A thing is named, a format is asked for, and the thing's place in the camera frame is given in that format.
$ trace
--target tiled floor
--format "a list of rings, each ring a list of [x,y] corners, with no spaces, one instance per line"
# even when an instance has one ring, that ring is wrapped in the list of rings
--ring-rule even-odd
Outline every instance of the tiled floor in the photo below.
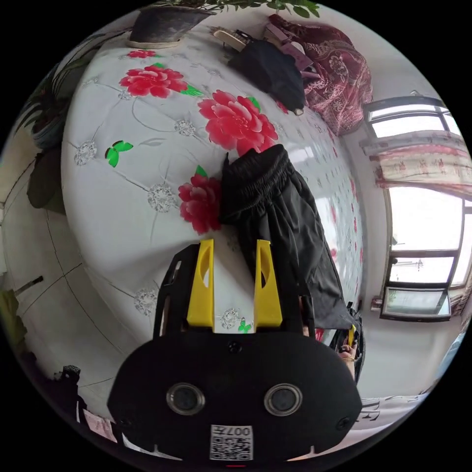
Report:
[[[29,204],[31,170],[32,165],[5,205],[4,288],[18,289],[44,277],[18,296],[27,344],[50,377],[65,365],[80,367],[80,394],[93,413],[109,417],[106,399],[113,378],[139,343],[93,288],[67,219]]]

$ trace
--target green cloth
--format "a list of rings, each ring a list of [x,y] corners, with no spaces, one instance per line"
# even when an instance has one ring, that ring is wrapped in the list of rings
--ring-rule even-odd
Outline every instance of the green cloth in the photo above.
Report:
[[[14,348],[18,352],[22,352],[25,349],[27,329],[16,314],[18,306],[18,300],[13,290],[0,291],[0,317],[3,329]]]

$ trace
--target green butterfly print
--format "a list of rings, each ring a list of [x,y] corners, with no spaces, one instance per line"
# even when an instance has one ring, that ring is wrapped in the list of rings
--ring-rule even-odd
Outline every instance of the green butterfly print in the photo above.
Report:
[[[166,67],[164,64],[161,64],[160,62],[155,62],[153,64],[153,66],[160,67],[161,69],[165,69],[165,67]],[[187,84],[187,89],[183,90],[180,93],[182,95],[190,95],[192,97],[201,97],[201,96],[203,96],[203,92],[201,92],[200,90],[198,90],[197,88],[195,88],[194,86],[192,86],[190,84]]]
[[[105,152],[105,158],[112,167],[116,167],[119,161],[119,153],[129,151],[133,148],[133,145],[125,141],[117,141],[109,147]]]
[[[241,324],[239,325],[239,328],[237,330],[242,331],[244,334],[247,334],[250,329],[251,325],[246,324],[246,320],[244,318],[241,318]]]

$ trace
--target person's hand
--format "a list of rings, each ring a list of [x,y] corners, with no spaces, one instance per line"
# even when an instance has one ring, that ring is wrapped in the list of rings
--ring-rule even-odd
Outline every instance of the person's hand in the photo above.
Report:
[[[339,353],[339,357],[341,359],[355,358],[356,353],[357,353],[357,344],[354,343],[352,346],[349,346],[348,344],[344,344],[341,347],[341,352]]]
[[[346,367],[349,369],[353,379],[355,378],[354,372],[354,359],[357,353],[357,344],[353,344],[352,346],[348,345],[348,339],[344,340],[344,344],[341,347],[341,352],[339,353],[339,357],[342,361],[344,361]]]

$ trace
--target camera lens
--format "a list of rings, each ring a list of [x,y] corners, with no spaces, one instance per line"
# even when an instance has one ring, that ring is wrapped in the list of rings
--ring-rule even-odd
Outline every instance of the camera lens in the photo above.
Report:
[[[302,394],[298,387],[289,383],[275,385],[265,394],[265,409],[275,416],[288,416],[298,410]]]
[[[205,406],[202,392],[189,383],[177,383],[166,395],[169,408],[178,414],[193,415]]]

